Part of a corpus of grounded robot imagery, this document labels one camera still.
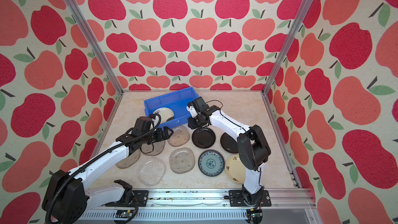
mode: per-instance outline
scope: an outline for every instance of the blue floral plate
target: blue floral plate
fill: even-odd
[[[206,176],[215,177],[224,170],[225,162],[219,152],[207,150],[199,156],[198,166],[200,171]]]

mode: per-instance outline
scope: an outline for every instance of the apple print fabric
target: apple print fabric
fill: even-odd
[[[267,92],[324,223],[398,222],[397,7],[314,0]]]
[[[63,0],[0,8],[0,223],[43,223],[51,174],[89,160],[117,94]],[[98,22],[88,21],[101,42]]]
[[[301,1],[87,0],[80,9],[103,28],[99,45],[124,90],[261,90]],[[311,11],[308,28],[320,2]]]

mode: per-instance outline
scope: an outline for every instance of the wall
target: wall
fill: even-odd
[[[0,8],[0,223],[43,223],[51,173],[90,158],[116,95],[62,0]]]
[[[86,0],[125,90],[262,89],[301,0]]]
[[[271,86],[271,108],[325,224],[393,223],[398,0],[320,2],[316,24],[296,34],[298,57]]]

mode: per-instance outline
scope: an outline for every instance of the yellow plate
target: yellow plate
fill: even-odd
[[[246,177],[246,167],[240,161],[239,155],[229,157],[225,162],[225,171],[228,177],[236,183],[243,184]]]

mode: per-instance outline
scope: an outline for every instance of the blue plastic bin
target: blue plastic bin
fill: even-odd
[[[144,101],[145,115],[149,115],[160,107],[170,108],[174,112],[174,119],[162,123],[159,127],[173,128],[188,123],[191,114],[187,111],[188,102],[198,98],[199,95],[193,87],[187,87],[162,96],[154,97]]]

